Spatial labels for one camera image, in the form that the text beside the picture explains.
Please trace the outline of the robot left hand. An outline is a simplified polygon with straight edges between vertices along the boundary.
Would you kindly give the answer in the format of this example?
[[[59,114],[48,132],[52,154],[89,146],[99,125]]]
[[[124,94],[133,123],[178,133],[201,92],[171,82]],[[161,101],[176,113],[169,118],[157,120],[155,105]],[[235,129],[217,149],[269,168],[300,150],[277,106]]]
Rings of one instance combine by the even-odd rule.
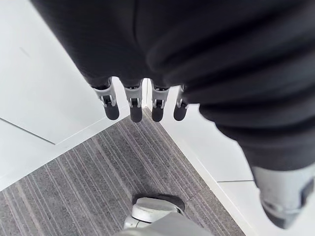
[[[269,220],[291,226],[315,187],[315,3],[312,0],[34,0],[42,19],[118,117],[110,78],[153,85],[160,121],[190,104],[241,147]]]

